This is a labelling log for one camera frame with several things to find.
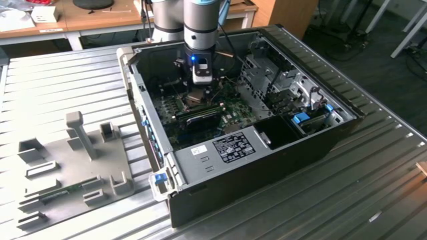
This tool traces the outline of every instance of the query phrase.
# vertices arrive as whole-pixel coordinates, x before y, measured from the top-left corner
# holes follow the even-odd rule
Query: metal table
[[[27,236],[28,239],[424,239],[427,184],[415,163],[427,157],[426,138],[283,29],[268,31],[330,84],[367,113],[362,125],[328,156],[280,182],[180,228],[148,186],[151,172],[143,142],[121,87],[119,46],[16,58],[3,69],[0,128],[12,113],[36,112],[27,129],[43,129],[43,141],[65,137],[40,116],[63,118],[76,108],[92,123],[120,125],[136,194]],[[8,155],[20,129],[0,134]],[[0,232],[23,233],[12,220],[12,171],[19,162],[0,159]]]

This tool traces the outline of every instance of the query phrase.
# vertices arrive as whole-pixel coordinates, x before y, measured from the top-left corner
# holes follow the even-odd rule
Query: blue latch
[[[326,109],[327,109],[330,112],[332,112],[334,106],[332,106],[331,104],[327,104],[327,105],[326,105]]]
[[[160,183],[164,183],[168,181],[168,176],[165,173],[160,173],[155,175],[155,184],[159,185]]]
[[[306,112],[300,112],[294,116],[294,121],[296,122],[296,124],[300,124],[308,119],[310,119],[310,116],[307,115]]]

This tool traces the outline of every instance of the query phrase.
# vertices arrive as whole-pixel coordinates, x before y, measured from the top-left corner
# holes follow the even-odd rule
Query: green circuit board
[[[168,136],[168,140],[175,150],[187,148],[222,135],[232,133],[258,121],[251,107],[236,96],[236,89],[226,83],[218,86],[214,92],[219,91],[215,101],[187,104],[185,93],[153,99],[153,106],[161,121],[161,125]],[[177,120],[181,121],[192,117],[220,114],[218,126],[204,130],[187,131]]]

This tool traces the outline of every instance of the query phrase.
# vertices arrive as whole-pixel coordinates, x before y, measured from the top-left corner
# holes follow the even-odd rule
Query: cardboard box
[[[59,21],[56,6],[35,6],[31,18],[35,23],[56,23]]]

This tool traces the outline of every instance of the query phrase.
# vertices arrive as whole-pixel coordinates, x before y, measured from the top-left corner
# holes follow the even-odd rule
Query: paper
[[[33,27],[35,23],[28,13],[19,10],[11,10],[4,11],[0,14],[0,32],[28,29]]]
[[[193,156],[196,156],[197,154],[203,154],[207,151],[208,151],[208,149],[207,149],[205,145],[197,146],[197,147],[191,149],[191,153],[192,153]]]
[[[63,28],[53,28],[53,29],[45,29],[45,30],[40,30],[40,33],[52,33],[52,32],[61,32],[64,31]]]

